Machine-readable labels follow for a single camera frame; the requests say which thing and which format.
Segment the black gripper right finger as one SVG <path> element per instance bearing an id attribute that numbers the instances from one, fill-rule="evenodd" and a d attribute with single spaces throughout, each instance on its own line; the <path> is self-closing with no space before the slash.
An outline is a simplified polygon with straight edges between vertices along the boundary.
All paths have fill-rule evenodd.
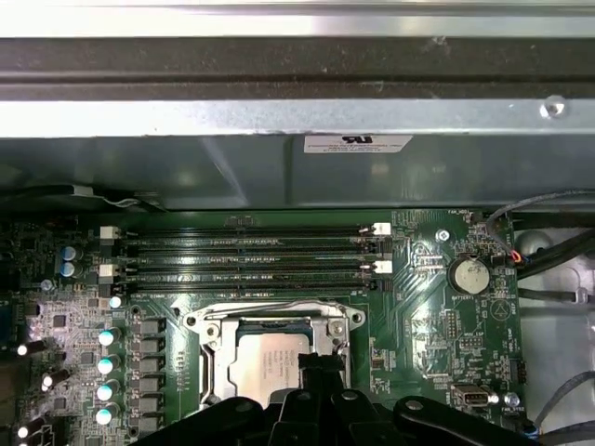
<path id="1" fill-rule="evenodd" d="M 379 408 L 363 392 L 345 387 L 338 354 L 320 357 L 327 394 L 344 445 L 534 445 L 514 430 L 425 397 L 404 397 Z"/>

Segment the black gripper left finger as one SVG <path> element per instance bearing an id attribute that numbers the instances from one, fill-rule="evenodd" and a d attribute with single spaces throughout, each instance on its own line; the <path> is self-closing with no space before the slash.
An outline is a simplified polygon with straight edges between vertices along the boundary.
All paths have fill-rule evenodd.
<path id="1" fill-rule="evenodd" d="M 233 397 L 137 441 L 138 445 L 317 445 L 324 393 L 332 388 L 332 357 L 298 356 L 300 387 L 263 407 Z"/>

